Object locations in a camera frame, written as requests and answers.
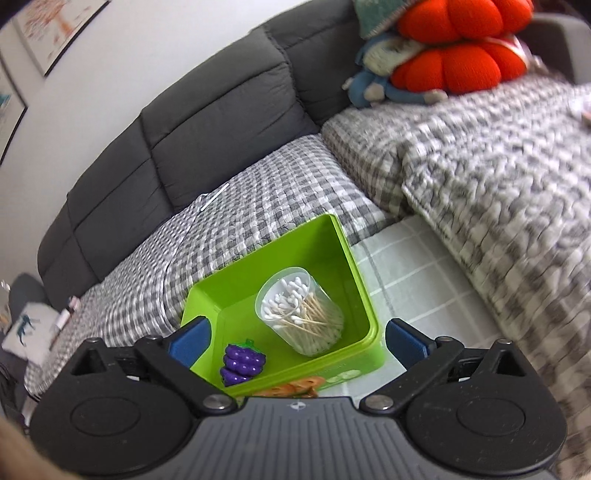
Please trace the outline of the purple toy grapes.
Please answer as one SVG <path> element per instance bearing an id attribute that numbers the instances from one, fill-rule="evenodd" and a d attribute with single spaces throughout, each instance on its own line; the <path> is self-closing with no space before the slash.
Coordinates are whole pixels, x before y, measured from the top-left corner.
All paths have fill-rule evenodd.
<path id="1" fill-rule="evenodd" d="M 263 372 L 266 355 L 256 348 L 253 340 L 232 343 L 225 347 L 223 365 L 219 373 L 225 387 L 249 382 Z"/>

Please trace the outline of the cotton swab clear container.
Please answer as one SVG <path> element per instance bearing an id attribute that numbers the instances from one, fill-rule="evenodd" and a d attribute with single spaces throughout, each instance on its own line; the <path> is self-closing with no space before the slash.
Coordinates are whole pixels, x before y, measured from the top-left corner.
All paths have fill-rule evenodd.
<path id="1" fill-rule="evenodd" d="M 256 295 L 254 310 L 295 352 L 307 357 L 329 351 L 344 333 L 342 309 L 301 267 L 271 276 Z"/>

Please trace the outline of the light grid-pattern cloth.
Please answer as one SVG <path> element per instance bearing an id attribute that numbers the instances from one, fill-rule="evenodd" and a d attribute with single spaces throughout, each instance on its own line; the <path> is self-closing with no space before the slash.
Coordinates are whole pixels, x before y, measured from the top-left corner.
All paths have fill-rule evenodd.
<path id="1" fill-rule="evenodd" d="M 427 336 L 469 348 L 501 337 L 489 308 L 420 216 L 410 216 L 352 247 L 382 325 L 398 317 Z"/>

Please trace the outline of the green plastic cookie box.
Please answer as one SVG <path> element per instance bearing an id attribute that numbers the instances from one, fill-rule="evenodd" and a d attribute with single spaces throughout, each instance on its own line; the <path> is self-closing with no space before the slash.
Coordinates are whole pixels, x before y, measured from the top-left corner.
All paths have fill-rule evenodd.
<path id="1" fill-rule="evenodd" d="M 345 329 L 328 352 L 298 354 L 256 316 L 256 294 L 263 283 L 287 267 L 311 273 L 342 309 Z M 254 341 L 266 355 L 262 374 L 226 388 L 233 397 L 270 394 L 311 395 L 369 374 L 386 359 L 383 330 L 339 219 L 322 215 L 197 282 L 188 293 L 183 325 L 203 316 L 211 322 L 211 344 L 190 367 L 217 388 L 222 357 L 232 343 Z"/>

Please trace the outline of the white printed pillow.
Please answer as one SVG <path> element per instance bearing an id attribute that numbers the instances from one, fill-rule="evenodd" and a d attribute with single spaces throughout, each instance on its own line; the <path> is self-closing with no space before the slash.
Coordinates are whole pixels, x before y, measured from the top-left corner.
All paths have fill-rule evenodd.
<path id="1" fill-rule="evenodd" d="M 2 342 L 2 349 L 41 366 L 49 354 L 58 312 L 44 303 L 27 303 Z"/>

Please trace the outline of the grey patterned quilt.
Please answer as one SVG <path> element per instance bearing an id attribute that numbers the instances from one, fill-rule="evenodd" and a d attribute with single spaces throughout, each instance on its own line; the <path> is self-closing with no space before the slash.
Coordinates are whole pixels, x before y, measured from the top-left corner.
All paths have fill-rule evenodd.
<path id="1" fill-rule="evenodd" d="M 590 475 L 588 85 L 529 75 L 446 105 L 403 138 L 408 201 L 563 409 L 557 470 Z"/>

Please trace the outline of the grey checked sofa cover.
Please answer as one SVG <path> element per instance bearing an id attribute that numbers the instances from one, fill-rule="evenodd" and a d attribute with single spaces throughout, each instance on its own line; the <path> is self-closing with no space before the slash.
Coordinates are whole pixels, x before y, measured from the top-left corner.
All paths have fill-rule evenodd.
<path id="1" fill-rule="evenodd" d="M 82 305 L 56 346 L 30 365 L 24 385 L 43 394 L 80 343 L 127 346 L 179 327 L 198 281 L 322 214 L 339 219 L 351 244 L 406 217 L 399 142 L 432 114 L 386 103 L 348 108 L 172 212 L 129 126 L 84 172 L 45 233 L 38 270 L 47 297 Z"/>

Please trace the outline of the dark grey sofa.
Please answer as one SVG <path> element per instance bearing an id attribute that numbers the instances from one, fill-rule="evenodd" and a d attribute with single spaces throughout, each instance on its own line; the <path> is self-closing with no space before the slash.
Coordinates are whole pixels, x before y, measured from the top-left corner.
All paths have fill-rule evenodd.
<path id="1" fill-rule="evenodd" d="M 311 1 L 195 67 L 147 107 L 78 179 L 9 308 L 62 308 L 99 293 L 123 319 L 176 322 L 196 278 L 167 263 L 180 214 L 346 107 L 360 46 L 349 1 Z"/>

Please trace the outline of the red pumpkin cushion lower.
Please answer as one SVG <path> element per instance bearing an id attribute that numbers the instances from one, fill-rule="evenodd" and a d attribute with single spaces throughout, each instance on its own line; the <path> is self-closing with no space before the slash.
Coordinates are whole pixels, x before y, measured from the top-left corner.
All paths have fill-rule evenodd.
<path id="1" fill-rule="evenodd" d="M 490 90 L 525 75 L 529 54 L 513 35 L 429 47 L 391 75 L 400 90 L 426 93 L 443 90 L 453 95 Z"/>

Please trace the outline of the red pumpkin cushion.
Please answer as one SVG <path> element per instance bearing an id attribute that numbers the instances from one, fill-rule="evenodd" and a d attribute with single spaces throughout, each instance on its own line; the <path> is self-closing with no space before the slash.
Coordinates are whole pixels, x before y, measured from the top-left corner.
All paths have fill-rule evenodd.
<path id="1" fill-rule="evenodd" d="M 482 40 L 520 32 L 533 13 L 533 2 L 526 0 L 422 1 L 398 20 L 396 29 L 427 45 Z"/>
<path id="2" fill-rule="evenodd" d="M 391 75 L 400 90 L 426 93 L 443 90 L 453 95 L 490 90 L 525 75 L 529 54 L 513 35 L 429 47 Z"/>

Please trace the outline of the blue plush toy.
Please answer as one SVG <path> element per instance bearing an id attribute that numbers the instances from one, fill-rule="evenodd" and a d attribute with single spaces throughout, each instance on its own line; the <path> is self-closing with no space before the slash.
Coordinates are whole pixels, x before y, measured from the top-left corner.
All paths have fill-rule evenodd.
<path id="1" fill-rule="evenodd" d="M 370 108 L 390 100 L 402 104 L 433 105 L 448 99 L 443 90 L 414 93 L 394 87 L 393 72 L 419 55 L 426 46 L 420 42 L 386 32 L 368 40 L 356 54 L 361 70 L 342 84 L 349 101 L 358 109 Z"/>

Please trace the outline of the red pumpkin cushion upper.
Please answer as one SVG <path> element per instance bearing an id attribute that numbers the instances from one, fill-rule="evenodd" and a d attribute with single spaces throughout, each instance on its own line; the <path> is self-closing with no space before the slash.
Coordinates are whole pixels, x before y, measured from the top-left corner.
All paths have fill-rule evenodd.
<path id="1" fill-rule="evenodd" d="M 482 40 L 520 32 L 533 13 L 533 2 L 526 0 L 422 1 L 398 20 L 396 29 L 427 45 Z"/>

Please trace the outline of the green quilted cushion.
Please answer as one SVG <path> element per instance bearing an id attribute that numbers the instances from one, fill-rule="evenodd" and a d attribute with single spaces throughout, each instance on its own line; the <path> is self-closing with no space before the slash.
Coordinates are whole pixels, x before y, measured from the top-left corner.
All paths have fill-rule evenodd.
<path id="1" fill-rule="evenodd" d="M 353 0 L 360 36 L 369 40 L 389 30 L 417 0 Z"/>

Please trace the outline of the framed wall picture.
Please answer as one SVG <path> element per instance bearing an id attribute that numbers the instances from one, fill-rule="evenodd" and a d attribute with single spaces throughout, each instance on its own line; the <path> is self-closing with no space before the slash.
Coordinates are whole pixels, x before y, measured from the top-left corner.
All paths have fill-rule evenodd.
<path id="1" fill-rule="evenodd" d="M 108 4 L 105 0 L 38 0 L 15 16 L 16 31 L 43 77 Z"/>

